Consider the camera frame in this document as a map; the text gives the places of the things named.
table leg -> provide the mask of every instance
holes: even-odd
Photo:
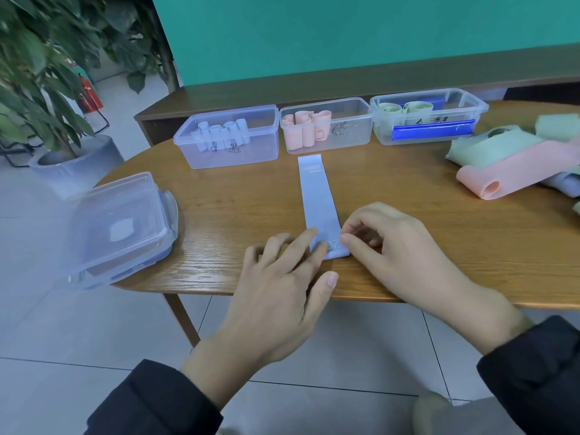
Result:
[[[183,329],[185,336],[189,340],[189,343],[192,344],[192,347],[195,348],[200,341],[197,331],[193,326],[192,320],[189,318],[181,299],[179,299],[179,295],[176,293],[163,293],[165,300],[169,304],[171,311],[173,312],[175,318],[178,320],[179,325]]]

hand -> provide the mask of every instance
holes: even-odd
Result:
[[[471,282],[423,223],[384,203],[357,209],[340,242],[391,292],[455,329],[482,354],[532,323],[501,293]],[[371,247],[382,245],[381,253]]]
[[[439,314],[471,281],[443,254],[423,223],[373,203],[346,220],[340,242],[402,300]],[[371,247],[382,246],[381,253]]]
[[[328,250],[319,243],[304,259],[316,233],[308,229],[294,241],[290,234],[279,234],[265,246],[246,250],[226,319],[182,366],[218,409],[261,367],[292,354],[314,331],[338,280],[336,272],[328,271],[308,291]]]
[[[278,234],[265,247],[246,250],[242,275],[219,333],[259,366],[286,358],[304,343],[337,284],[338,274],[328,271],[308,294],[328,252],[328,245],[319,243],[300,263],[316,233],[317,229],[308,229],[295,240],[290,234]]]

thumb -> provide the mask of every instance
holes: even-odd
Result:
[[[375,252],[359,237],[352,234],[342,234],[340,243],[345,246],[349,252],[358,259],[373,275],[383,265],[383,256]]]
[[[318,281],[310,289],[308,301],[306,301],[306,309],[304,311],[304,322],[314,324],[318,321],[320,313],[323,312],[324,307],[328,303],[334,287],[337,286],[338,273],[335,271],[327,271],[323,273]]]

light blue paper strip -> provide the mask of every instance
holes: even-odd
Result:
[[[340,223],[324,172],[322,157],[320,154],[299,157],[298,169],[306,227],[318,228],[318,234],[310,243],[310,250],[313,250],[317,243],[324,241],[328,244],[328,253],[324,259],[348,256],[348,249],[338,241]]]

oval table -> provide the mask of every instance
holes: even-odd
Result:
[[[477,133],[505,124],[533,131],[540,114],[580,107],[493,102]],[[199,337],[178,294],[231,295],[245,248],[305,228],[297,156],[280,132],[277,160],[192,170],[168,140],[136,155],[101,183],[149,171],[180,210],[178,240],[169,256],[119,281],[123,289],[163,293],[186,336]],[[367,145],[323,151],[330,190],[343,223],[360,206],[382,201],[422,220],[449,258],[476,283],[518,306],[580,308],[580,217],[574,200],[539,185],[483,201],[455,178],[450,143]],[[400,301],[352,257],[325,261],[340,278],[334,299]]]

